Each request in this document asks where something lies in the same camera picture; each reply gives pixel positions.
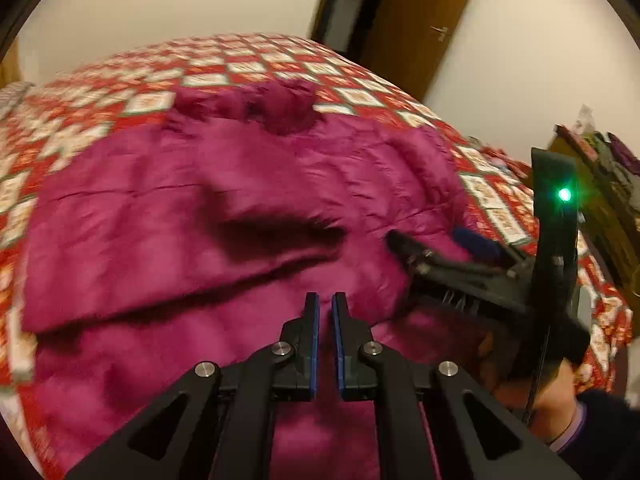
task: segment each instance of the red patterned bedspread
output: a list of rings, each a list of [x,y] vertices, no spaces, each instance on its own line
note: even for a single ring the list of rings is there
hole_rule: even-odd
[[[426,106],[313,41],[278,34],[174,40],[62,75],[31,90],[0,121],[6,137],[0,158],[0,412],[47,479],[61,478],[62,473],[30,390],[36,340],[20,330],[24,232],[42,179],[115,130],[162,121],[176,86],[218,92],[274,78],[318,83],[316,109],[321,112],[360,115],[395,128],[425,123],[438,127],[450,143],[479,231],[535,251],[532,192],[506,165],[494,166]],[[581,236],[578,252],[578,276],[591,293],[594,325],[591,347],[576,374],[577,388],[610,389],[613,358],[630,339],[631,312],[604,279]]]

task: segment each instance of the green led light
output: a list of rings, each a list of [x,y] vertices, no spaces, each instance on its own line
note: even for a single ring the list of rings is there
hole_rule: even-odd
[[[571,191],[563,187],[560,191],[558,191],[558,196],[563,202],[569,202],[569,200],[571,200]]]

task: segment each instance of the human hand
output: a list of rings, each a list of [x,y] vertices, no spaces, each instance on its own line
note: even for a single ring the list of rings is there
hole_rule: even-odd
[[[507,409],[524,409],[533,379],[500,381],[490,358],[493,346],[492,334],[479,346],[478,353],[483,359],[480,366],[481,382]],[[571,363],[564,359],[558,373],[541,385],[533,403],[529,429],[540,440],[551,442],[569,427],[576,409],[574,371]]]

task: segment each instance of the door handle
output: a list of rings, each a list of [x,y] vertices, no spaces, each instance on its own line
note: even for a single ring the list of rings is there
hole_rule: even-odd
[[[442,27],[442,28],[431,27],[431,28],[433,30],[437,30],[440,33],[440,36],[438,37],[438,41],[442,43],[444,39],[447,37],[447,32],[449,31],[449,27]]]

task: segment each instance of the magenta jacket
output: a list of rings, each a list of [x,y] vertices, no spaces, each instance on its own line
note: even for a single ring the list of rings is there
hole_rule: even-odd
[[[302,81],[179,89],[164,124],[99,140],[45,181],[24,329],[38,335],[36,394],[65,470],[192,365],[277,340],[307,291],[323,301],[319,395],[280,410],[274,474],[378,474],[372,406],[338,401],[335,291],[409,358],[463,349],[467,329],[434,313],[392,319],[407,279],[382,242],[398,228],[468,259],[450,236],[472,225],[445,141],[321,115],[314,99]]]

